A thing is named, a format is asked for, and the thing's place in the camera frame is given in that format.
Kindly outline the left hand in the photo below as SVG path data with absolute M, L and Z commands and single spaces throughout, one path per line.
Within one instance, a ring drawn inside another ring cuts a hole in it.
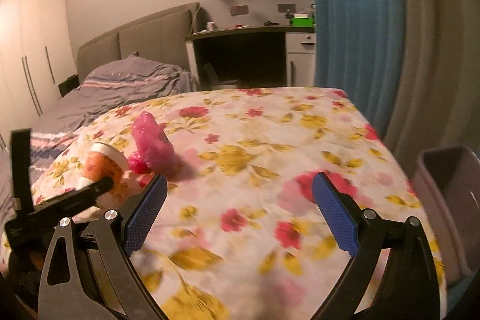
M 7 282 L 16 296 L 34 313 L 38 311 L 38 294 L 46 252 L 39 247 L 26 252 L 11 251 Z

